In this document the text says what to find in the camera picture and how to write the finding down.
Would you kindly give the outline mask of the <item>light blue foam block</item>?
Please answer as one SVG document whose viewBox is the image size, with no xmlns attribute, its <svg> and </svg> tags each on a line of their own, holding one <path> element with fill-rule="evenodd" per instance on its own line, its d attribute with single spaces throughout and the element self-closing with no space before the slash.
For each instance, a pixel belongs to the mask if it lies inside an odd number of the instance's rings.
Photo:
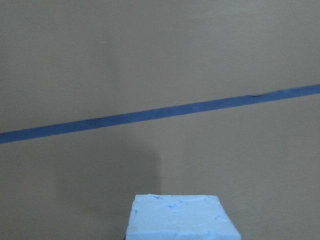
<svg viewBox="0 0 320 240">
<path fill-rule="evenodd" d="M 240 240 L 241 234 L 214 195 L 137 194 L 127 240 Z"/>
</svg>

